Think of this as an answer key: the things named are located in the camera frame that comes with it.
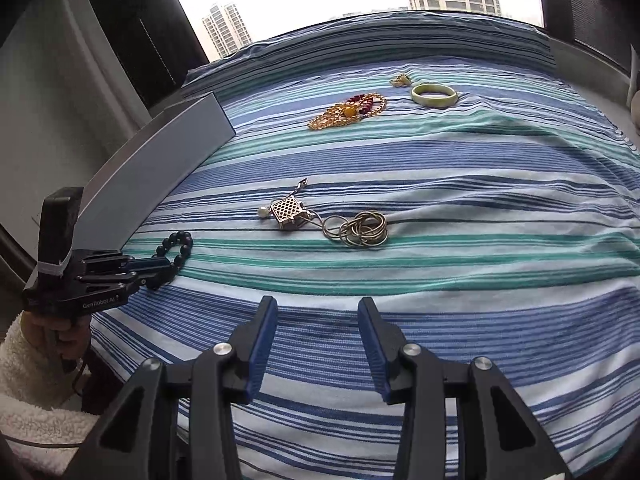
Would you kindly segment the person's left hand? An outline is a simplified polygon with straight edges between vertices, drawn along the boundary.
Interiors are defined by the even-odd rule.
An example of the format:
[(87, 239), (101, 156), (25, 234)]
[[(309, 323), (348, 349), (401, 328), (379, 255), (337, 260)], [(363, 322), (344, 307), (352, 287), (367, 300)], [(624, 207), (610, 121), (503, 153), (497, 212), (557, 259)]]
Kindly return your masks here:
[(72, 321), (23, 311), (20, 324), (25, 339), (44, 356), (49, 348), (47, 334), (52, 334), (56, 354), (64, 360), (78, 360), (90, 346), (90, 322), (90, 315)]

